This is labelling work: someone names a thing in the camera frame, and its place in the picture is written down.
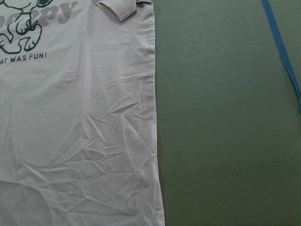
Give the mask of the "pink Snoopy t-shirt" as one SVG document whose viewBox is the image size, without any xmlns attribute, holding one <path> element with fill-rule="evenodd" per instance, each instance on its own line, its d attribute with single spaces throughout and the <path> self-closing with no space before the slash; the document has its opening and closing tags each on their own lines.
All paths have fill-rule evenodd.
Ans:
<svg viewBox="0 0 301 226">
<path fill-rule="evenodd" d="M 1 1 L 0 223 L 165 224 L 152 1 Z"/>
</svg>

